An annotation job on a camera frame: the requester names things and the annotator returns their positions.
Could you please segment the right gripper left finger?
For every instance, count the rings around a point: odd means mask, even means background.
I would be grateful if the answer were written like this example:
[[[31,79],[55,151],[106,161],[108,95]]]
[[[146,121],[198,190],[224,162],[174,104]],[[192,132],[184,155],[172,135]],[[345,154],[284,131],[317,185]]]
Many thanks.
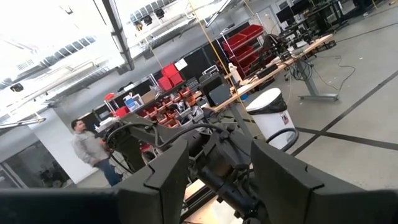
[[[148,165],[116,186],[117,223],[179,223],[187,187],[188,141],[176,140]]]

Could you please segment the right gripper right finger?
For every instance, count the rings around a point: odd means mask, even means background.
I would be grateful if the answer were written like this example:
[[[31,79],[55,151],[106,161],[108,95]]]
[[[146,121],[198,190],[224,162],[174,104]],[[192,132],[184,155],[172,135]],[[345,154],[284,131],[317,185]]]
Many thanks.
[[[251,160],[271,223],[343,223],[342,205],[327,203],[364,191],[260,140],[251,143]]]

